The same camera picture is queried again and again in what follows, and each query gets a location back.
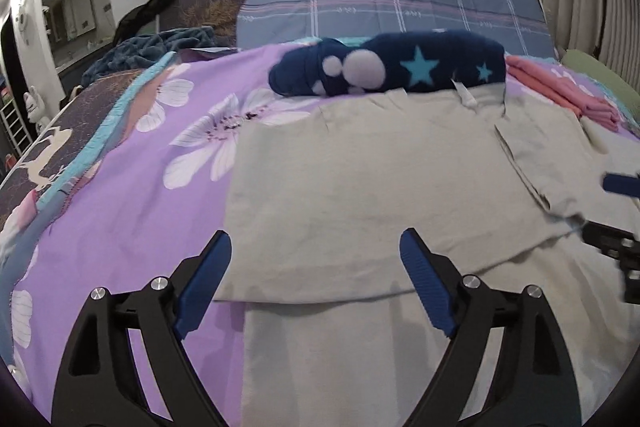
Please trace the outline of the grey long-sleeve shirt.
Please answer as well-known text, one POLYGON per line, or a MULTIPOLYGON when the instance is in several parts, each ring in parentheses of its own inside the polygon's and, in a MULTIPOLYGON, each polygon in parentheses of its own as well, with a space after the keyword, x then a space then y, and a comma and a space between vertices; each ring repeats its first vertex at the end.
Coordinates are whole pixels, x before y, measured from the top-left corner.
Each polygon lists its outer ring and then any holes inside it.
POLYGON ((240 133, 217 291, 246 306, 245 426, 398 426, 447 340, 399 257, 418 231, 487 285, 542 288, 590 415, 624 373, 639 312, 616 264, 582 243, 580 220, 629 232, 639 207, 602 190, 636 173, 637 141, 501 87, 342 98, 240 133))

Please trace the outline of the green pillow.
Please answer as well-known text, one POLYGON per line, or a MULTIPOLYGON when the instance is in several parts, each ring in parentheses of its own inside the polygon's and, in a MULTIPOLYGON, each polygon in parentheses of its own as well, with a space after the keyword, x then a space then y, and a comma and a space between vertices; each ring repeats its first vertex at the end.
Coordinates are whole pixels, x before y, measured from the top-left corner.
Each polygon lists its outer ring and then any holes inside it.
POLYGON ((639 93, 608 66, 579 50, 566 51, 561 64, 574 72, 581 72, 593 80, 599 81, 602 86, 608 88, 615 95, 618 101, 623 103, 623 106, 629 110, 635 120, 639 120, 639 93))

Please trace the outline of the folded pink garment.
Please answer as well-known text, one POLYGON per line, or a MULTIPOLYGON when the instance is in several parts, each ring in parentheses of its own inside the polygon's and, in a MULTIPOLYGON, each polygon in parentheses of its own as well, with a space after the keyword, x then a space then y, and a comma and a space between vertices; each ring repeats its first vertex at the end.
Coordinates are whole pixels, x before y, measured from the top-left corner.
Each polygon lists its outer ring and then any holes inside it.
POLYGON ((582 89, 563 66, 507 55, 506 70, 524 87, 570 110, 577 118, 587 117, 612 132, 620 130, 622 117, 617 107, 606 98, 582 89))

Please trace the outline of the navy star fleece blanket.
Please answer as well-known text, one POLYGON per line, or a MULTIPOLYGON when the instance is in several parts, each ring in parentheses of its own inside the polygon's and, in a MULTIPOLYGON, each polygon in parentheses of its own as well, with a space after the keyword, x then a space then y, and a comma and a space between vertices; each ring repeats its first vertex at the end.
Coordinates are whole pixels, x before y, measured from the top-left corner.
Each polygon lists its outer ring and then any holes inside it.
POLYGON ((268 75, 282 96, 430 93, 505 81, 502 44, 454 29, 381 34, 359 46, 325 38, 286 52, 268 75))

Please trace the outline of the white ladder shelf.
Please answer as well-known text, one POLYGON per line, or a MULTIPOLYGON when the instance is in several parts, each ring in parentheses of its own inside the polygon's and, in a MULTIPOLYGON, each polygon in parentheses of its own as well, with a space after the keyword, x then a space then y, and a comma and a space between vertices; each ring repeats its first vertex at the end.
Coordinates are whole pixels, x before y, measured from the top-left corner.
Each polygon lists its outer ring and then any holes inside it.
POLYGON ((13 98, 9 98, 1 106, 1 120, 6 128, 15 156, 21 158, 32 141, 30 141, 30 136, 13 98))

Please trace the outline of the dark patterned quilt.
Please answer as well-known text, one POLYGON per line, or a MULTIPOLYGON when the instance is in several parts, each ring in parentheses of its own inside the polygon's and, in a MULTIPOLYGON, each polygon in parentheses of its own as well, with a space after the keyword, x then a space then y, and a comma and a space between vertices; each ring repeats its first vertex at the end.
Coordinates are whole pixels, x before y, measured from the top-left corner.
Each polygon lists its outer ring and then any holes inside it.
POLYGON ((96 80, 81 90, 51 122, 8 174, 1 187, 1 225, 31 192, 39 195, 65 170, 92 138, 112 107, 140 74, 131 69, 96 80))

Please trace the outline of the white cat figurine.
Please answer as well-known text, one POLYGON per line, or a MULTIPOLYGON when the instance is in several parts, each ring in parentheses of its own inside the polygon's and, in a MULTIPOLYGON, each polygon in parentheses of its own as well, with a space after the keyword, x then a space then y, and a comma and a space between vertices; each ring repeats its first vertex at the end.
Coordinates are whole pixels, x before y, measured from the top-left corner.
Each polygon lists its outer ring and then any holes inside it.
POLYGON ((33 124, 38 133, 43 132, 50 124, 46 104, 34 86, 30 86, 24 93, 24 102, 28 120, 33 124))

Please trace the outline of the teal fuzzy blanket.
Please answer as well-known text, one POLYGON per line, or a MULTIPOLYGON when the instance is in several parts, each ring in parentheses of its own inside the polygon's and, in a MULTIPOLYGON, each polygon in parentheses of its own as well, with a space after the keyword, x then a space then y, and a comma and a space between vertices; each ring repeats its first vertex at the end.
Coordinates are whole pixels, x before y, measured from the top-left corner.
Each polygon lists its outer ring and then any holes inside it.
POLYGON ((87 88, 96 80, 131 69, 146 69, 168 52, 183 49, 210 48, 215 34, 210 26, 175 28, 158 34, 137 35, 110 49, 82 75, 80 84, 87 88))

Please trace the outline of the blue plaid headboard cover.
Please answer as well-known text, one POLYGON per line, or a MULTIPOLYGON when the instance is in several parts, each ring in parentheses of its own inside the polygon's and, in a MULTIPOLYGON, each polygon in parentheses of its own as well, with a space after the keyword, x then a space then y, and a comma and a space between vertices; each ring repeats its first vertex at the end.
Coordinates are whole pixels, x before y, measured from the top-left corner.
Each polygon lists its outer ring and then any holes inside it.
POLYGON ((539 0, 245 0, 238 45, 314 38, 370 38, 384 32, 464 29, 506 52, 552 58, 555 49, 539 0))

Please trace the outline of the black garment on headboard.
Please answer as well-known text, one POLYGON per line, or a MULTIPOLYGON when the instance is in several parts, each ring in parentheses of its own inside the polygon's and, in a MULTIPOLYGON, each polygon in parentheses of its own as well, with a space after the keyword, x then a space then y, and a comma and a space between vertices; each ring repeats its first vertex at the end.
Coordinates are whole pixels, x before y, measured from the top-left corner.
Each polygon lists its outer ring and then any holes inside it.
POLYGON ((154 22, 155 17, 164 12, 175 0, 148 0, 129 11, 118 23, 112 46, 117 46, 135 35, 145 25, 154 22))

